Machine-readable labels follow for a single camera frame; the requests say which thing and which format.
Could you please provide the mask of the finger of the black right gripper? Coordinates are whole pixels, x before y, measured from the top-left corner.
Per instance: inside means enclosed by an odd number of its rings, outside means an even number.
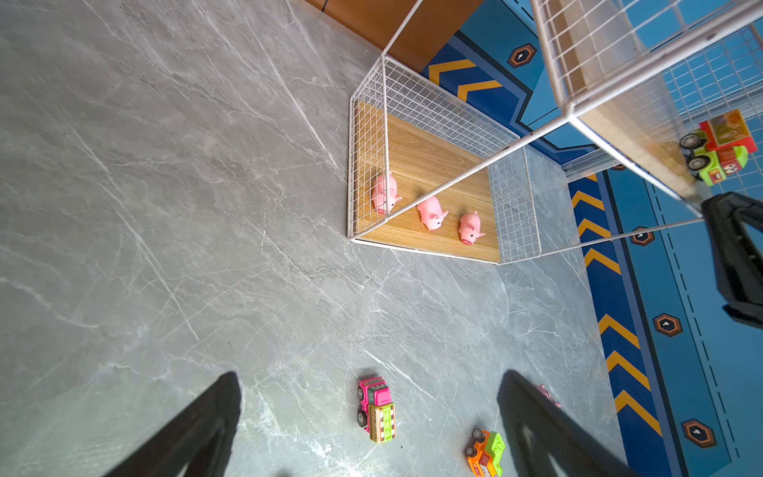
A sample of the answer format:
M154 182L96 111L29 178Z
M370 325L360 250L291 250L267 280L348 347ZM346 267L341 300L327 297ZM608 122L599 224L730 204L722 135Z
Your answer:
M723 310L734 321L762 327L762 244L749 232L762 232L762 203L737 192L714 196L701 204L717 289Z

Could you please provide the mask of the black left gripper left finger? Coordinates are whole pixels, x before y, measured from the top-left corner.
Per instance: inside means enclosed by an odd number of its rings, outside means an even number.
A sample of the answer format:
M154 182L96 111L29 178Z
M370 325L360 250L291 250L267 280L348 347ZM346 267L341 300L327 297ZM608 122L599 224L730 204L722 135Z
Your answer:
M238 375L222 374L109 476L223 476L240 420Z

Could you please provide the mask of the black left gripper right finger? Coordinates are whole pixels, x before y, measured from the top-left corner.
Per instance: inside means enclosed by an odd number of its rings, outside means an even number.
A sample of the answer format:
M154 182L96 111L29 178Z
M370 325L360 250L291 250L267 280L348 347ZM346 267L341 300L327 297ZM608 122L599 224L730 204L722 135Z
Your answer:
M638 473L515 370L497 403L519 476L636 476Z

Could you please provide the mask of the green orange toy truck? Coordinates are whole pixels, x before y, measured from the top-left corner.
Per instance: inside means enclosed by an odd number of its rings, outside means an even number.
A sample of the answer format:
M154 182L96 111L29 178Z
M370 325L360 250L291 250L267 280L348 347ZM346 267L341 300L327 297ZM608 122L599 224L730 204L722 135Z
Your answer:
M505 441L498 432L473 429L465 455L471 472L477 477L501 477Z

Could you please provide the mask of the green grey toy truck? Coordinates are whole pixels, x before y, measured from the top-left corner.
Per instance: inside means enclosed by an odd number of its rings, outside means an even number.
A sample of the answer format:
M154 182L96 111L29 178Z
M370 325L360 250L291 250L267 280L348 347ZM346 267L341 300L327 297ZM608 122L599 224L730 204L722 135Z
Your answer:
M687 168L697 181L712 187L740 172L758 151L740 109L702 121L679 140Z

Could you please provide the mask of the pink toy truck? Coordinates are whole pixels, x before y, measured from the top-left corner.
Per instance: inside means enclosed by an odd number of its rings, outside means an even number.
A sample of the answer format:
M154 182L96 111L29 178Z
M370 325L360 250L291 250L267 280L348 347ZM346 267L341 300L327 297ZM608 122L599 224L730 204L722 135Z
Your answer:
M357 396L360 408L357 413L359 427L369 433L374 443L390 442L397 437L397 410L391 389L381 377L361 381Z

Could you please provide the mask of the pink pig toy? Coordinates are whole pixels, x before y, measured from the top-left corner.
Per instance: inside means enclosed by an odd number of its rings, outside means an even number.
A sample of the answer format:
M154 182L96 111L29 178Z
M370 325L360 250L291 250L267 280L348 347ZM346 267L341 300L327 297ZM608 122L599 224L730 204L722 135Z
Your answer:
M482 221L477 211L463 215L458 229L462 244L473 246L477 240L484 237L481 228Z
M399 196L399 184L395 176L381 173L377 177L373 192L373 204L377 213L385 215L391 212L401 200L403 197Z
M449 214L448 211L443 210L435 196L418 204L416 209L419 212L421 222L429 232L438 230Z

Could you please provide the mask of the white wire wooden shelf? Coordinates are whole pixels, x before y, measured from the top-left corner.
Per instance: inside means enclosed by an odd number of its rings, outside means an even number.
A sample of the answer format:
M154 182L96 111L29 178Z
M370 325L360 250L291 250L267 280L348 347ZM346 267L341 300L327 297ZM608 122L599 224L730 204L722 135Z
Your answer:
M655 4L643 25L675 28L655 48L632 19L640 1L536 1L540 49L560 115L518 137L389 56L380 57L350 105L348 236L354 242L515 264L544 255L530 175L529 150L570 126L605 155L690 211L709 198L678 153L687 124L665 80L679 62L759 20L758 1L715 1L693 23L691 1ZM380 215L377 177L393 174L403 197ZM416 206L435 196L449 214L429 232ZM465 246L460 218L477 211L484 237Z

